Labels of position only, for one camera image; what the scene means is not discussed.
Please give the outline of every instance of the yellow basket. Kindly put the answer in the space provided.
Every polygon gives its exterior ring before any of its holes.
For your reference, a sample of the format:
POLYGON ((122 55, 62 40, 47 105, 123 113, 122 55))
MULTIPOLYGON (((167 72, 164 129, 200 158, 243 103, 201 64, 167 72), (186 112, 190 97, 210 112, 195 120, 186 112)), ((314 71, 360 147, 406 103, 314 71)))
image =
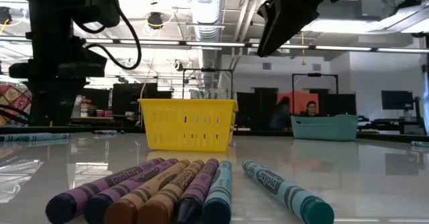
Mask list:
POLYGON ((153 150, 226 152, 233 138, 236 100, 139 99, 153 150))

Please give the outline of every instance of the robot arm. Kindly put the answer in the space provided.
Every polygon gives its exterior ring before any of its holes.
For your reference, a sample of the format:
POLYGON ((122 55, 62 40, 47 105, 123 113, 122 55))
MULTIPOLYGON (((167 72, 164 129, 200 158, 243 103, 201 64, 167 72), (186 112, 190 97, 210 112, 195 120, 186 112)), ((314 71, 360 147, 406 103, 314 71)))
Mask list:
POLYGON ((305 25, 317 17, 317 7, 324 0, 269 0, 261 5, 257 14, 265 19, 265 27, 257 55, 269 56, 305 25))

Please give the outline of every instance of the patterned fabric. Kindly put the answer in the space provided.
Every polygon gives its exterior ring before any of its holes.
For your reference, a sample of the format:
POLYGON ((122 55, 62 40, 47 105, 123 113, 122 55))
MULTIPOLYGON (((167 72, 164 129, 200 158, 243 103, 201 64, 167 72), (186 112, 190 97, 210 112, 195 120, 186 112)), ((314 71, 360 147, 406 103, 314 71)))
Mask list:
MULTIPOLYGON (((26 113, 29 113, 29 109, 32 105, 32 92, 30 92, 25 86, 23 87, 13 87, 9 85, 0 86, 0 104, 9 105, 19 110, 25 111, 26 113)), ((9 109, 3 109, 1 107, 0 109, 12 115, 23 118, 22 115, 20 115, 15 111, 12 111, 9 109)), ((22 123, 16 122, 2 115, 0 115, 0 125, 23 126, 22 123)))

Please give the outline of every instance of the plastic basket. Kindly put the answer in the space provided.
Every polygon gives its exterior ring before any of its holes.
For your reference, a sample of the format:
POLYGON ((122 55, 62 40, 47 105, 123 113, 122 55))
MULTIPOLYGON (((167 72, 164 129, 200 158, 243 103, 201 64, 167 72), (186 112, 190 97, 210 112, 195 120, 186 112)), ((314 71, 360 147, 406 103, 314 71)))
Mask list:
POLYGON ((139 99, 147 144, 153 150, 226 152, 236 100, 139 99))
POLYGON ((291 117, 294 137, 298 139, 320 139, 354 141, 357 132, 357 116, 335 117, 291 117))

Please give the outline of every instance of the man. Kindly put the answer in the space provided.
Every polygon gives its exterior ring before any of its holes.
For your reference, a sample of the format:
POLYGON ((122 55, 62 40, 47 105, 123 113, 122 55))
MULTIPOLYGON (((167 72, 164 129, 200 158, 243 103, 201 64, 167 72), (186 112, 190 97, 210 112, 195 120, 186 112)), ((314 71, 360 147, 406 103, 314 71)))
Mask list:
POLYGON ((301 114, 301 117, 320 117, 320 115, 317 114, 315 101, 309 101, 307 103, 307 110, 301 114))

